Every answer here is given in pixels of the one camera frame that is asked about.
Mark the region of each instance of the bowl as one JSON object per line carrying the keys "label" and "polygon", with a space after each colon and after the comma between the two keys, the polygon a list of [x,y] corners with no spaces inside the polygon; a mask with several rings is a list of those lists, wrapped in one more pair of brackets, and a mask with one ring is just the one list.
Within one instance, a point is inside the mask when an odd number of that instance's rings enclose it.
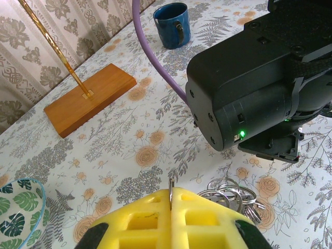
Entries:
{"label": "bowl", "polygon": [[23,178],[0,188],[0,248],[31,248],[49,220],[42,184]]}

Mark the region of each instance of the damask curtain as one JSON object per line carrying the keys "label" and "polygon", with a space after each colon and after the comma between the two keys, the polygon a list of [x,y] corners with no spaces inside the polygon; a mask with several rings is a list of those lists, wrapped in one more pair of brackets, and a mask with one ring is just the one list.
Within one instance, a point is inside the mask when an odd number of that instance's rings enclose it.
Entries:
{"label": "damask curtain", "polygon": [[[73,68],[132,20],[132,0],[27,2]],[[18,1],[0,0],[0,134],[67,75]]]}

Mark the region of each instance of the yellow sponge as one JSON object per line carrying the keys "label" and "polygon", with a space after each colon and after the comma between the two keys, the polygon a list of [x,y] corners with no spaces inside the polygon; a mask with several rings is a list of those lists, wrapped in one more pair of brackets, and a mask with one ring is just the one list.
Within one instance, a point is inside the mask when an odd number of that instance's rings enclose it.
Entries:
{"label": "yellow sponge", "polygon": [[160,190],[101,217],[90,229],[108,224],[97,249],[247,249],[236,220],[253,224],[231,209],[173,188],[172,211],[169,191]]}

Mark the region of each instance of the table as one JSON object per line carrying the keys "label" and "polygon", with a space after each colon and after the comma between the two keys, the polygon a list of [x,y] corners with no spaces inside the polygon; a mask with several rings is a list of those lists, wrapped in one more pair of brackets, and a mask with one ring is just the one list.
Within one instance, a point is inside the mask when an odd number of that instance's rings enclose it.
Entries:
{"label": "table", "polygon": [[[162,47],[152,19],[166,1],[156,1],[141,16],[150,46],[182,87],[190,58],[241,31],[267,7],[265,0],[185,2],[192,39],[180,49]],[[0,185],[33,177],[46,189],[52,218],[35,248],[74,248],[96,218],[167,188],[169,176],[193,192],[214,178],[232,177],[267,206],[259,228],[273,248],[332,248],[331,119],[318,116],[304,125],[296,165],[236,148],[216,152],[152,68],[132,23],[76,72],[85,80],[110,63],[133,75],[138,86],[67,138],[57,135],[43,109],[75,87],[71,77],[0,136]]]}

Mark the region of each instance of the wooden base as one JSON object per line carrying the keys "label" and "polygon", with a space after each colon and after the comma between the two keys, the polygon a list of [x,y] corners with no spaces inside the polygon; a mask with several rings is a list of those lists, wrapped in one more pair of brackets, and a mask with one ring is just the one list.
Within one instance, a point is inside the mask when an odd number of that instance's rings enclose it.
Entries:
{"label": "wooden base", "polygon": [[83,82],[91,97],[79,86],[47,106],[44,111],[54,128],[65,138],[94,115],[136,85],[136,80],[113,64]]}

